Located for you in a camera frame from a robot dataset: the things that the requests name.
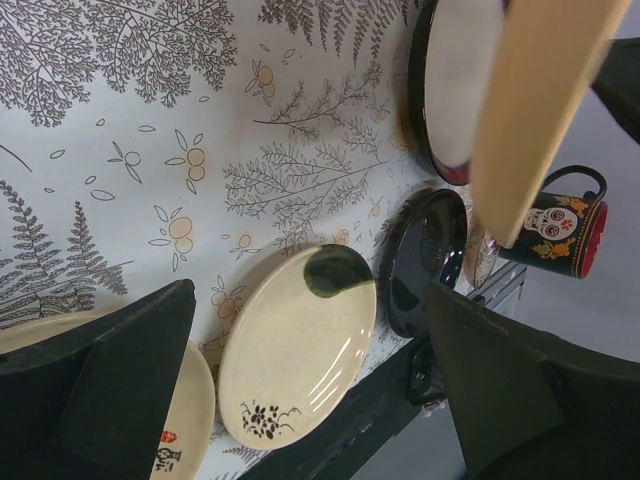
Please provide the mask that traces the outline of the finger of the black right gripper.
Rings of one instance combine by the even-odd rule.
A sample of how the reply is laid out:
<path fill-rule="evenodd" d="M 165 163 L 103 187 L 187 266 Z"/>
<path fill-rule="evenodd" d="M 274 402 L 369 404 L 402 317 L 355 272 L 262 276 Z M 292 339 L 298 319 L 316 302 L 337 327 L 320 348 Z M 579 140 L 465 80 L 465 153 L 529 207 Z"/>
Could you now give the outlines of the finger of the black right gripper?
<path fill-rule="evenodd" d="M 614 40 L 591 88 L 616 123 L 640 142 L 640 39 Z"/>

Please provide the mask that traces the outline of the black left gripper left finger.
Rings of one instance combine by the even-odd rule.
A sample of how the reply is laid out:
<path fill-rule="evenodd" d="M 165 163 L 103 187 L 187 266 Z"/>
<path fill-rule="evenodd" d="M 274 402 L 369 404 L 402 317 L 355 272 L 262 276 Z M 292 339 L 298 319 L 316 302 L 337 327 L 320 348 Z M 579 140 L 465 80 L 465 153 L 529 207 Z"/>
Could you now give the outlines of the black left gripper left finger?
<path fill-rule="evenodd" d="M 183 279 L 3 330 L 2 478 L 149 478 L 195 307 Z"/>

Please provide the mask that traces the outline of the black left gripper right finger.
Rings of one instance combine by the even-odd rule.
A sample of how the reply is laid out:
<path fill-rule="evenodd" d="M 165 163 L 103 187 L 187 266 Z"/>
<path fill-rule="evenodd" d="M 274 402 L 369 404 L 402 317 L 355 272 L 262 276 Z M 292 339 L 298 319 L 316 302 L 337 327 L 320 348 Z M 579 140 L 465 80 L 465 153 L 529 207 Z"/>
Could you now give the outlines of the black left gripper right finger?
<path fill-rule="evenodd" d="M 471 479 L 636 479 L 639 365 L 534 329 L 439 283 L 435 360 Z"/>

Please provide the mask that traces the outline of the yellow bear plate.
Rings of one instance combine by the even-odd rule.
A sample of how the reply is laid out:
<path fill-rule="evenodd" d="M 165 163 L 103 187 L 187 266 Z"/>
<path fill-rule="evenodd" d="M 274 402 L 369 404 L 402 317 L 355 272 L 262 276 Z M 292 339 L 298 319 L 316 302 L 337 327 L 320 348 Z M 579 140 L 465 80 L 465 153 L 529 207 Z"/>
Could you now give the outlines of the yellow bear plate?
<path fill-rule="evenodd" d="M 475 213 L 511 246 L 629 2 L 512 1 L 474 137 Z"/>

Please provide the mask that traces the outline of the red rimmed grey plate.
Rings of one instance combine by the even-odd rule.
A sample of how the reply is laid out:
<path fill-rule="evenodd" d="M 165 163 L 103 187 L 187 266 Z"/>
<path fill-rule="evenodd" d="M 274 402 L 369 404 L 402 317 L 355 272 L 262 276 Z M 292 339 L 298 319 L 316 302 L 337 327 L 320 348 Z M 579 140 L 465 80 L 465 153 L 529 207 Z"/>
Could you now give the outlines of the red rimmed grey plate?
<path fill-rule="evenodd" d="M 427 1 L 409 53 L 410 125 L 424 161 L 454 186 L 469 183 L 473 140 L 506 22 L 498 0 Z"/>

